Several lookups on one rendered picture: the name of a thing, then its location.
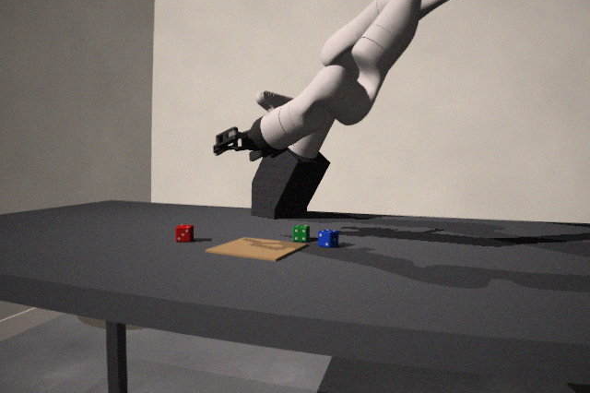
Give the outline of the red die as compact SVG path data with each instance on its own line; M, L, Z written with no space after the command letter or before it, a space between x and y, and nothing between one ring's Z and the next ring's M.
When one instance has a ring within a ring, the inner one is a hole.
M176 242L190 243L194 239L193 225L179 225L176 227Z

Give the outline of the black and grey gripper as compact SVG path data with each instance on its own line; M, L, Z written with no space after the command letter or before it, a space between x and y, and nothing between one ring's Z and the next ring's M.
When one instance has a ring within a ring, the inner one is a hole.
M235 151L241 150L252 150L249 153L250 161L256 161L260 158L270 156L275 158L279 154L288 150L285 149L274 149L264 139L261 132L261 120L263 116L257 119L250 130L244 132L238 132L238 127L232 127L218 135L216 135L216 145L213 146L213 152L215 156L221 153L234 149ZM238 147L238 140L242 140L242 145ZM228 146L233 143L232 146ZM256 145L255 145L255 144ZM261 154L262 153L262 154Z

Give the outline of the blue die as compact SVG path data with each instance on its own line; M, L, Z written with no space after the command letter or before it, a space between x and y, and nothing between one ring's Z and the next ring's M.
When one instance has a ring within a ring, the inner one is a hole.
M318 232L318 245L332 248L338 246L338 231L322 230Z

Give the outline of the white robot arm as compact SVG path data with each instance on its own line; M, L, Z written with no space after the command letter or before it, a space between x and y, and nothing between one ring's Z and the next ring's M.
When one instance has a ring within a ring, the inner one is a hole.
M326 67L297 98L266 90L255 95L268 112L261 120L265 141L314 159L335 119L354 125L366 117L419 20L447 1L373 0L328 39L321 52Z

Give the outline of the tan flat mat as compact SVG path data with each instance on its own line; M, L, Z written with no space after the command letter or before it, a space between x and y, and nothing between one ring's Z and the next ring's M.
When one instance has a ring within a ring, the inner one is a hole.
M307 244L244 237L209 248L206 252L278 261L305 246L307 246Z

